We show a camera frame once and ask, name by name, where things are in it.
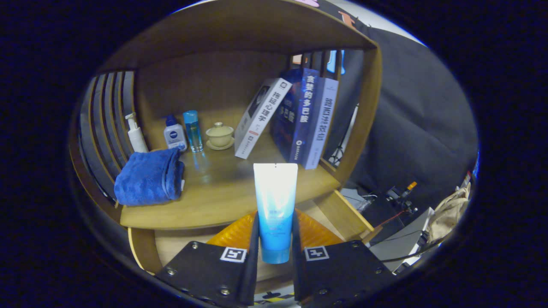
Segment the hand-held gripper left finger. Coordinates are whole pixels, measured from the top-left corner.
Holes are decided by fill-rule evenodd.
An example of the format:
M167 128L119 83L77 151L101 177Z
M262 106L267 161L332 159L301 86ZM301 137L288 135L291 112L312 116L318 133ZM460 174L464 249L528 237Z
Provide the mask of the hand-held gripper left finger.
M257 212L241 218L243 244L209 244L192 240L156 273L156 277L203 305L246 308L254 304L258 273Z

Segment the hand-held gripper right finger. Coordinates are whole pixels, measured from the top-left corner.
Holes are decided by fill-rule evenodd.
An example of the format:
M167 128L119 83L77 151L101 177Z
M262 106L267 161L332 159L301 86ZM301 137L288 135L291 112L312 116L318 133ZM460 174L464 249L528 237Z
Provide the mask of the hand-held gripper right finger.
M293 215L292 237L294 298L300 306L360 306L395 280L361 240L343 242L300 210Z

